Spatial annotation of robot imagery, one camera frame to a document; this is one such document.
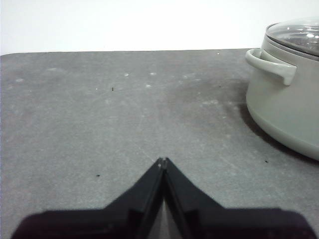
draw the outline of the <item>pot lid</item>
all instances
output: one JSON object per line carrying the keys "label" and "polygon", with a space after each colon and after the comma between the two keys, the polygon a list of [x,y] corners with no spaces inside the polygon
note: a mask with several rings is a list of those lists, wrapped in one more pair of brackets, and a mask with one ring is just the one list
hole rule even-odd
{"label": "pot lid", "polygon": [[270,25],[266,35],[286,47],[319,56],[319,17]]}

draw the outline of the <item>black object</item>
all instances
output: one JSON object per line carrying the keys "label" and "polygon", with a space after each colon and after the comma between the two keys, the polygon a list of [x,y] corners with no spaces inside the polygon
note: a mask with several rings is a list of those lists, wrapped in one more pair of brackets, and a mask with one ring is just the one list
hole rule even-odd
{"label": "black object", "polygon": [[12,239],[144,239],[165,199],[184,239],[315,239],[303,216],[281,209],[225,209],[159,158],[102,210],[48,211],[24,219]]}

